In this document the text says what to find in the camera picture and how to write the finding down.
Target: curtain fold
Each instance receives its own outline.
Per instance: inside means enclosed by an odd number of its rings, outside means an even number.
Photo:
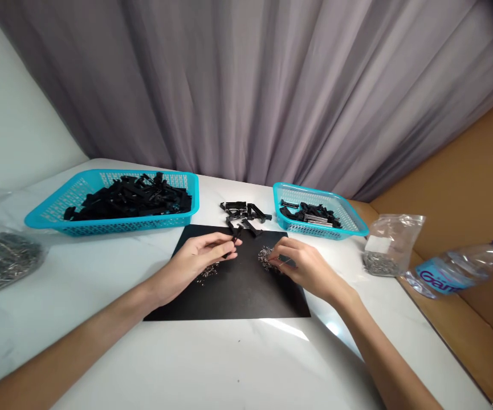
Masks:
[[[488,1],[15,0],[0,25],[91,158],[371,200],[493,106]]]

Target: water bottle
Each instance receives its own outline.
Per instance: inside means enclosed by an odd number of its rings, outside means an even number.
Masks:
[[[416,291],[436,299],[486,281],[493,273],[493,242],[453,249],[409,270],[405,279]]]

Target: cardboard wall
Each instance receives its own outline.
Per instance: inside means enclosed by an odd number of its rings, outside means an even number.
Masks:
[[[371,205],[427,216],[414,247],[424,260],[493,240],[493,109]],[[493,279],[461,297],[493,327]]]

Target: blue plastic basket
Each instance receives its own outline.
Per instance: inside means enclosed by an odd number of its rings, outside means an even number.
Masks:
[[[183,214],[77,222],[63,219],[66,208],[74,206],[80,210],[87,194],[93,194],[103,187],[109,187],[114,179],[119,179],[122,175],[139,177],[142,174],[154,178],[157,172],[162,172],[163,178],[173,187],[187,189],[188,194],[192,196],[191,211]],[[70,236],[85,236],[186,226],[191,222],[191,216],[198,210],[199,178],[195,174],[175,171],[94,169],[83,171],[71,178],[58,191],[31,211],[24,223],[30,228],[54,229]]]
[[[303,233],[328,239],[342,240],[351,235],[366,236],[368,227],[358,216],[351,204],[345,198],[332,192],[319,191],[311,188],[304,188],[298,185],[277,182],[273,185],[273,196],[275,198],[276,220],[281,228],[290,232]],[[322,204],[328,211],[334,211],[334,215],[340,218],[343,229],[314,225],[309,222],[300,222],[285,217],[280,213],[282,205],[280,201],[301,203],[305,202],[311,205]],[[289,208],[291,212],[298,209]]]

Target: finger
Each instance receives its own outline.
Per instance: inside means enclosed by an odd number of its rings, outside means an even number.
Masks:
[[[284,245],[279,245],[279,244],[277,244],[275,246],[275,248],[269,254],[269,256],[267,257],[267,259],[268,260],[276,259],[276,258],[279,257],[279,255],[284,255],[284,256],[287,256],[287,257],[292,258],[294,260],[299,259],[298,258],[299,251],[297,249],[290,248],[290,247],[284,246]]]
[[[284,273],[286,276],[290,276],[293,274],[293,272],[295,270],[297,270],[297,268],[295,268],[294,266],[290,266],[288,265],[286,262],[283,262],[282,260],[280,259],[271,259],[270,261],[268,261],[271,265],[273,265],[274,267],[278,268],[282,273]]]
[[[283,236],[279,242],[281,245],[286,245],[289,248],[294,248],[294,249],[305,249],[307,245],[305,242],[301,242],[300,240],[290,238],[288,236]]]
[[[228,241],[212,248],[210,252],[207,252],[204,255],[199,255],[199,260],[202,264],[208,266],[216,262],[218,259],[223,260],[223,255],[225,255],[227,252],[234,252],[235,250],[237,250],[235,248],[235,244],[231,241]]]
[[[200,249],[212,243],[225,243],[229,242],[233,237],[231,235],[225,235],[221,232],[212,232],[207,235],[197,236],[192,238],[193,243]]]
[[[223,261],[226,261],[226,260],[231,260],[231,259],[235,259],[237,256],[239,256],[238,253],[236,252],[232,252],[231,254],[229,254],[229,256],[227,256],[226,258],[219,258],[218,260],[215,260],[213,263],[216,263],[216,262],[223,262]]]
[[[230,239],[218,239],[216,242],[211,243],[208,246],[211,247],[211,248],[213,248],[216,245],[220,245],[222,243],[229,242],[229,241],[230,241]],[[235,242],[235,245],[237,245],[237,246],[242,245],[242,240],[241,239],[237,239],[236,242]]]

